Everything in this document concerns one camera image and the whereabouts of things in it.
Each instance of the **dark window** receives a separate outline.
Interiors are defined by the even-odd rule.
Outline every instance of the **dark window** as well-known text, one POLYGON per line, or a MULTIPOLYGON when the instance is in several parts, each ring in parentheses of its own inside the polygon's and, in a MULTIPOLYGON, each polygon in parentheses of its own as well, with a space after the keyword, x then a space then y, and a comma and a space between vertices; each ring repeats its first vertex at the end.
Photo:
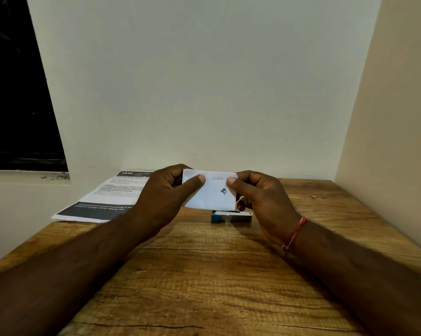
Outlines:
POLYGON ((27 0, 0 0, 0 169, 67 171, 27 0))

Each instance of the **red thread bracelet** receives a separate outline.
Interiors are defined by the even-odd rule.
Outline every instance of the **red thread bracelet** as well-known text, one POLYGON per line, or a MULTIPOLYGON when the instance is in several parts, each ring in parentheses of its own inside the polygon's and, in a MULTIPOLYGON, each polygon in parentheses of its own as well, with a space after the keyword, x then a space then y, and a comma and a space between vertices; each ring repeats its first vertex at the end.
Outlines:
POLYGON ((293 230, 292 233, 290 233, 290 237, 288 237, 288 243, 287 245, 283 244, 282 245, 282 250, 285 251, 285 257, 288 255, 288 253, 290 252, 291 248, 292 248, 292 243, 297 235, 297 232, 299 231, 299 229, 301 228, 302 225, 304 225, 304 223, 307 221, 307 218, 302 217, 301 220, 299 221, 299 224, 296 225, 295 229, 293 230))

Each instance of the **person's right arm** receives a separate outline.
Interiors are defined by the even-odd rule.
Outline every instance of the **person's right arm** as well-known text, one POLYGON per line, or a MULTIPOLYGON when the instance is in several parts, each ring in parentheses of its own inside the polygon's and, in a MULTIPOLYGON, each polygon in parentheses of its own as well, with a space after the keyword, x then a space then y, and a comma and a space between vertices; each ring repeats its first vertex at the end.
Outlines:
MULTIPOLYGON (((245 197, 262 231, 282 245, 301 216, 278 179, 243 171, 228 186, 245 197)), ((318 276, 376 335, 421 335, 421 274, 313 222, 299 230, 292 254, 318 276)))

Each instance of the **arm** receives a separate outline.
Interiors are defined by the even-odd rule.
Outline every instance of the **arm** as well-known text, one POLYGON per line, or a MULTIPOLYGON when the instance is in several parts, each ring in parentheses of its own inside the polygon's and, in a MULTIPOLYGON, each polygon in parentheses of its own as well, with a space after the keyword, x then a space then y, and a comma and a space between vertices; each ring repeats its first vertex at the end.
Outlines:
POLYGON ((138 244, 154 237, 205 182, 185 165, 154 172, 127 214, 0 273, 0 335, 56 335, 138 244))
MULTIPOLYGON (((283 186, 258 172, 238 173, 228 185, 245 196, 265 236, 282 245, 301 216, 283 186)), ((313 222, 297 234, 292 254, 343 300, 376 335, 421 335, 421 274, 313 222)))

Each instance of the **wooden table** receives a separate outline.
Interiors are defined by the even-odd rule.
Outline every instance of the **wooden table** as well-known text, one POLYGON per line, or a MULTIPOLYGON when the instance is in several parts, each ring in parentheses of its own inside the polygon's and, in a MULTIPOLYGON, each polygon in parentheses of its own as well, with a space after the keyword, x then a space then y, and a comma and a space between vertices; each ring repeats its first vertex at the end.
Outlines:
MULTIPOLYGON (((421 249, 327 180, 281 180, 301 213, 421 272, 421 249)), ((0 260, 0 271, 94 224, 55 222, 0 260)), ((252 224, 211 224, 181 209, 61 335, 367 335, 326 287, 286 263, 252 224)))

